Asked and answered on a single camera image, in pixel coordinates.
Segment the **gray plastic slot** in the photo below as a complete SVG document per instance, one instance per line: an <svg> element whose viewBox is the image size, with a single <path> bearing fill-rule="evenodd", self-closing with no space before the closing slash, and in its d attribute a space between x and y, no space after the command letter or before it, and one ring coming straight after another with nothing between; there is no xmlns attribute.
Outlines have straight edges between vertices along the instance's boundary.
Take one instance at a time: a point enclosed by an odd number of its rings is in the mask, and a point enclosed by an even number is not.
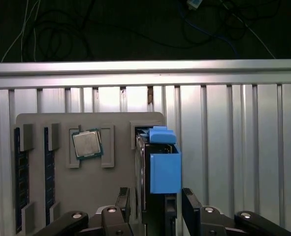
<svg viewBox="0 0 291 236"><path fill-rule="evenodd" d="M130 121L131 126L131 150L135 149L135 129L137 127L151 127L151 126L161 126L162 122L154 120L154 121L144 121L144 120L132 120Z"/></svg>
<svg viewBox="0 0 291 236"><path fill-rule="evenodd" d="M53 151L59 148L59 130L60 130L59 123L48 125L49 151Z"/></svg>
<svg viewBox="0 0 291 236"><path fill-rule="evenodd" d="M22 209L22 235L31 234L35 230L34 203Z"/></svg>
<svg viewBox="0 0 291 236"><path fill-rule="evenodd" d="M114 141L113 124L103 124L100 128L101 144L103 148L103 156L101 157L102 168L115 167L115 141Z"/></svg>
<svg viewBox="0 0 291 236"><path fill-rule="evenodd" d="M60 217L60 202L56 202L50 207L50 223Z"/></svg>
<svg viewBox="0 0 291 236"><path fill-rule="evenodd" d="M78 169L80 168L80 161L76 159L75 148L73 144L72 134L79 132L81 130L80 125L67 125L67 132L65 134L65 143L67 144L65 158L66 158L66 167L69 169Z"/></svg>
<svg viewBox="0 0 291 236"><path fill-rule="evenodd" d="M23 124L20 128L21 151L33 149L33 124Z"/></svg>

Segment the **cpu chip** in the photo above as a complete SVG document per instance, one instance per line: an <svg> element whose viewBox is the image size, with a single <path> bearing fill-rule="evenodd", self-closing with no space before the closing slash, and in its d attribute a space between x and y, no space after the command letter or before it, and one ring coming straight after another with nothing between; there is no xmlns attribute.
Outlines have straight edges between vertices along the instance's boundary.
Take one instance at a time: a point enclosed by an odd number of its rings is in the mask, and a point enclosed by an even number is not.
<svg viewBox="0 0 291 236"><path fill-rule="evenodd" d="M102 156L100 132L98 129L91 129L72 134L76 158L79 160Z"/></svg>

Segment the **metal screw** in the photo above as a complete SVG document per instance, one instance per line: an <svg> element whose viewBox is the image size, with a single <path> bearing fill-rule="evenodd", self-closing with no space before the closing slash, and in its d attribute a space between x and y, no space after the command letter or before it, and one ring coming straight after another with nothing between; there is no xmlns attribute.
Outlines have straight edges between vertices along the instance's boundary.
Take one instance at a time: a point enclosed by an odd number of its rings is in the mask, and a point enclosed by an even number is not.
<svg viewBox="0 0 291 236"><path fill-rule="evenodd" d="M246 219L250 219L252 216L248 213L241 213L242 216L244 216Z"/></svg>
<svg viewBox="0 0 291 236"><path fill-rule="evenodd" d="M210 208L210 207L207 207L207 208L205 209L205 211L208 212L208 213L212 213L212 212L214 212L213 208Z"/></svg>
<svg viewBox="0 0 291 236"><path fill-rule="evenodd" d="M108 208L107 211L110 213L114 213L116 211L116 209L115 208Z"/></svg>
<svg viewBox="0 0 291 236"><path fill-rule="evenodd" d="M76 213L76 214L72 215L72 217L74 219L78 219L78 218L81 218L82 217L82 214L81 213Z"/></svg>

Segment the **white cable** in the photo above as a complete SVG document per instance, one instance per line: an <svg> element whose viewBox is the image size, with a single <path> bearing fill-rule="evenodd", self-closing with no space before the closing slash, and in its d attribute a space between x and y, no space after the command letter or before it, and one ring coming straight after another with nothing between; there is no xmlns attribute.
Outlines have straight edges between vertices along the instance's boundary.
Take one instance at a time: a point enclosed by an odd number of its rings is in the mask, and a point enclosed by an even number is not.
<svg viewBox="0 0 291 236"><path fill-rule="evenodd" d="M35 15L35 21L37 19L38 12L39 12L39 7L40 7L40 3L41 3L41 0L38 0L38 1L39 1L39 3L38 3L36 15ZM34 38L33 60L36 62L36 43L37 43L37 37L36 37L36 29L35 28L33 28L33 38Z"/></svg>
<svg viewBox="0 0 291 236"><path fill-rule="evenodd" d="M27 4L26 4L25 17L24 17L24 23L23 23L23 29L22 29L22 38L21 38L21 62L23 62L23 38L24 38L24 32L25 32L25 27L26 27L26 17L27 17L28 4L29 4L29 0L27 0Z"/></svg>
<svg viewBox="0 0 291 236"><path fill-rule="evenodd" d="M23 30L25 29L25 28L24 28L24 25L26 25L26 23L28 22L28 20L29 20L30 17L32 16L32 11L34 10L34 8L36 7L36 5L37 5L37 3L38 3L39 1L40 1L40 0L38 0L38 1L33 5L32 10L31 10L31 12L30 12L28 18L26 19L26 21L24 20L24 24L23 24L23 28L22 28L21 32L18 34L18 36L17 36L17 37L15 38L15 40L12 42L11 46L9 46L9 48L7 49L6 53L4 54L4 56L3 56L2 60L1 60L1 62L4 61L4 59L6 58L8 52L11 50L11 48L13 47L13 45L16 43L16 41L17 41L17 40L19 39L19 37L22 35Z"/></svg>
<svg viewBox="0 0 291 236"><path fill-rule="evenodd" d="M223 6L229 10L229 8L225 5L225 3L223 2L223 0L219 0ZM259 42L265 47L265 49L270 53L270 55L273 57L273 59L276 59L276 57L272 54L272 52L268 49L268 47L265 45L265 43L259 38L259 36L242 20L240 19L238 16L236 16L233 13L233 16L236 17L241 23L245 24L245 26L249 29L249 31L259 40Z"/></svg>

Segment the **blue plastic bracket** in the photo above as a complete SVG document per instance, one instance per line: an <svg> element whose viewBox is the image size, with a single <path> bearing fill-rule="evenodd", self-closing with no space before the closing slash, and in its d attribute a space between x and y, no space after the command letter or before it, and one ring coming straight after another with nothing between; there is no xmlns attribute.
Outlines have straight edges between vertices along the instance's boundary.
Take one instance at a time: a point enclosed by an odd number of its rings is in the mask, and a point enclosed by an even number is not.
<svg viewBox="0 0 291 236"><path fill-rule="evenodd" d="M152 144L176 144L177 138L172 130L166 126L154 126L149 131L150 143Z"/></svg>
<svg viewBox="0 0 291 236"><path fill-rule="evenodd" d="M151 154L150 164L150 192L152 194L172 194L181 191L180 152Z"/></svg>

